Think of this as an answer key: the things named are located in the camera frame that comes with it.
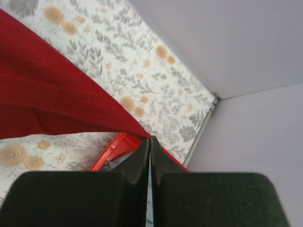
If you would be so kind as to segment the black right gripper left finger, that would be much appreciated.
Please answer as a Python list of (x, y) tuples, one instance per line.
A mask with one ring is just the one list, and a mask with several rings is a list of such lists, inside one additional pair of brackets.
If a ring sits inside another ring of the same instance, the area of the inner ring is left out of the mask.
[(150, 141), (111, 171), (32, 171), (12, 184), (3, 227), (143, 227)]

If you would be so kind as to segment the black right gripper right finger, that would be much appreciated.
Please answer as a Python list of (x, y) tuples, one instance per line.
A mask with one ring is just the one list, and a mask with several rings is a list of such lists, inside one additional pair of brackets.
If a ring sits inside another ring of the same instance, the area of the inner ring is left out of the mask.
[(156, 227), (287, 227), (270, 180), (258, 173), (192, 173), (150, 139)]

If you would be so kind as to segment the red t-shirt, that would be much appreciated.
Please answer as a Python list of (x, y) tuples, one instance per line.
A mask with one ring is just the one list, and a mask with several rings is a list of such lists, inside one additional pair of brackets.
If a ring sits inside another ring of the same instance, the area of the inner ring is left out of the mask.
[(0, 137), (79, 132), (150, 134), (37, 34), (0, 13)]

